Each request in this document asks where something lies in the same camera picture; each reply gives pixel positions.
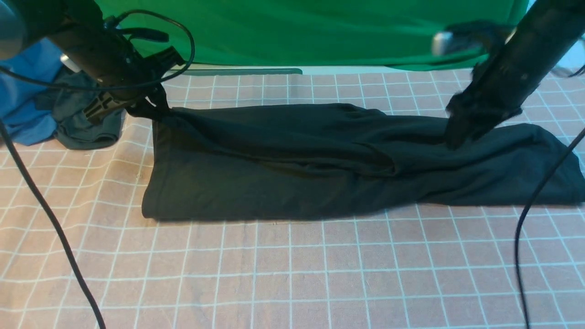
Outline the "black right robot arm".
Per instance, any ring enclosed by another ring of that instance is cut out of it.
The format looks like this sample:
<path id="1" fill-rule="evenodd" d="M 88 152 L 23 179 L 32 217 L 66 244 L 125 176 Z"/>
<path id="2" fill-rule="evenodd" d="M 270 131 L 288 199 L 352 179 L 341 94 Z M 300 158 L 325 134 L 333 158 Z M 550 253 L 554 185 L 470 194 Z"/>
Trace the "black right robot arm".
<path id="1" fill-rule="evenodd" d="M 525 100 L 583 36 L 584 2 L 537 0 L 516 27 L 470 21 L 447 33 L 458 46 L 480 44 L 488 54 L 446 107 L 445 141 L 457 149 L 522 113 Z"/>

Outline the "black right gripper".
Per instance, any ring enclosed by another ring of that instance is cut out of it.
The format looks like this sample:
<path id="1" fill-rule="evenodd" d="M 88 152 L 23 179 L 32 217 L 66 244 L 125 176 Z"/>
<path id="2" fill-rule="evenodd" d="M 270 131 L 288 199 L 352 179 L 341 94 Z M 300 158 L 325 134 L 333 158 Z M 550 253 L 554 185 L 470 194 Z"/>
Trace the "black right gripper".
<path id="1" fill-rule="evenodd" d="M 524 103 L 524 66 L 516 59 L 489 59 L 476 64 L 468 86 L 448 102 L 445 144 L 460 148 L 503 121 L 520 115 Z"/>

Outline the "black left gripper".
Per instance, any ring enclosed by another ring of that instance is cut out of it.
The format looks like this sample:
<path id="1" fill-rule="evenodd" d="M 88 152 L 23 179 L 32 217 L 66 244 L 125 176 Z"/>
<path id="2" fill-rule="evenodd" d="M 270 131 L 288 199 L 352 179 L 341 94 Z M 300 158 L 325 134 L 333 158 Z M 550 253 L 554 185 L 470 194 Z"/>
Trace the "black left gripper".
<path id="1" fill-rule="evenodd" d="M 134 53 L 126 60 L 126 67 L 114 69 L 113 76 L 97 79 L 101 88 L 116 87 L 115 91 L 100 91 L 83 111 L 90 123 L 98 124 L 117 110 L 151 120 L 163 120 L 172 112 L 167 93 L 159 79 L 175 65 L 185 60 L 173 47 L 144 58 Z"/>

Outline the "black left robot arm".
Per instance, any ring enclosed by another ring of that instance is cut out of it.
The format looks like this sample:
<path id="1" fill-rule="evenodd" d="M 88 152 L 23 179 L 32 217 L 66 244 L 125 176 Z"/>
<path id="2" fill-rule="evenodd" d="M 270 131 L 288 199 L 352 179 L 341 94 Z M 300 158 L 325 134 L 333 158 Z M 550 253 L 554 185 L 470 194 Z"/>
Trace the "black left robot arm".
<path id="1" fill-rule="evenodd" d="M 180 28 L 190 42 L 190 57 L 184 60 L 174 47 L 148 57 L 131 43 L 144 39 L 167 43 L 169 35 L 146 27 L 119 29 L 126 17 L 144 14 Z M 192 33 L 181 23 L 145 9 L 132 9 L 104 18 L 94 0 L 3 0 L 1 2 L 1 59 L 20 54 L 32 44 L 49 39 L 61 52 L 89 75 L 96 88 L 51 84 L 2 68 L 1 72 L 26 83 L 66 91 L 96 92 L 84 109 L 92 124 L 100 123 L 117 110 L 159 121 L 170 108 L 162 83 L 184 73 L 196 54 Z"/>

